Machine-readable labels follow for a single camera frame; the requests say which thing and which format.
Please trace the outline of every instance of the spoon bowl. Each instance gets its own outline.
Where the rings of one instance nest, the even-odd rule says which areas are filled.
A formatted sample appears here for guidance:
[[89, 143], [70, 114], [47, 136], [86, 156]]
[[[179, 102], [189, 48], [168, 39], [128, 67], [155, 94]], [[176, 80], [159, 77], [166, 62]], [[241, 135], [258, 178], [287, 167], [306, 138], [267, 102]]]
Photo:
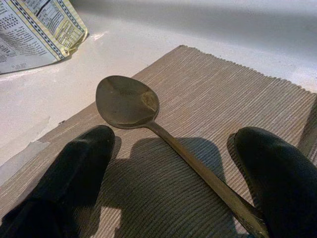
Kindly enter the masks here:
[[159, 99], [147, 85], [128, 77], [103, 79], [96, 91], [97, 109], [110, 125], [123, 129], [144, 127], [159, 112]]

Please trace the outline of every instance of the spoon handle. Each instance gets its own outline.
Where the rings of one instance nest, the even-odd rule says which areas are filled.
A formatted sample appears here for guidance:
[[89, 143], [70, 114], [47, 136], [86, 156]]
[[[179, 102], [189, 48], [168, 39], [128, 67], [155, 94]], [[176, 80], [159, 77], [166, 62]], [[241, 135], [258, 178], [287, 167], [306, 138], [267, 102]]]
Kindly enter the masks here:
[[199, 161], [193, 154], [170, 135], [164, 128], [154, 121], [148, 122], [146, 127], [165, 140], [185, 162], [216, 192], [216, 194], [231, 209], [237, 220], [256, 238], [269, 238], [266, 225], [261, 214], [239, 194], [221, 181], [209, 168]]

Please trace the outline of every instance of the spoon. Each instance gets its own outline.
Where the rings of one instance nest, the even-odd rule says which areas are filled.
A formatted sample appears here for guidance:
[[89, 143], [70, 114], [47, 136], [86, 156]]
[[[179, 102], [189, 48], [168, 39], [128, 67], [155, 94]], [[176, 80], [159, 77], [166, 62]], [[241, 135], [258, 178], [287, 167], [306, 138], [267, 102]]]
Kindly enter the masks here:
[[122, 129], [146, 127], [160, 136], [216, 192], [249, 233], [257, 238], [269, 237], [261, 214], [154, 122], [159, 113], [159, 99], [151, 88], [132, 78], [109, 76], [97, 86], [96, 104], [110, 125]]

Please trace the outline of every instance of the woven placemat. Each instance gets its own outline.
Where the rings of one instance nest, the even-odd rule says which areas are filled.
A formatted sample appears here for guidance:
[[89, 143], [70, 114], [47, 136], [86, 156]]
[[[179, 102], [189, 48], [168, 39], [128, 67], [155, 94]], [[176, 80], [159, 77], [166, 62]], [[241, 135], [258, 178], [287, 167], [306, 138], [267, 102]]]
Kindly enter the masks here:
[[[269, 130], [316, 159], [317, 96], [286, 80], [180, 46], [134, 76], [160, 100], [156, 122], [250, 203], [230, 135]], [[26, 194], [65, 144], [105, 124], [95, 103], [40, 141], [50, 145], [0, 187], [0, 217]], [[113, 128], [110, 162], [85, 237], [248, 237], [230, 210], [160, 138]]]

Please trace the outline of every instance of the placemat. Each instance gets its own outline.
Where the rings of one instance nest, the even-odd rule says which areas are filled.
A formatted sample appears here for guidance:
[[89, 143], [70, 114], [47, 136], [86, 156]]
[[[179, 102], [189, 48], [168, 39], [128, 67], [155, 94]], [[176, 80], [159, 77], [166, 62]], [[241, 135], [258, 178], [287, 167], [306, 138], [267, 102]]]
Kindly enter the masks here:
[[[157, 93], [156, 122], [252, 204], [257, 205], [256, 198], [231, 147], [238, 129], [269, 130], [317, 163], [317, 96], [289, 81], [186, 46], [133, 78]], [[0, 217], [32, 189], [67, 142], [97, 124], [106, 123], [92, 103], [42, 137], [50, 145], [0, 187]], [[113, 130], [113, 159], [84, 237], [249, 237], [217, 195], [160, 138], [145, 128]]]

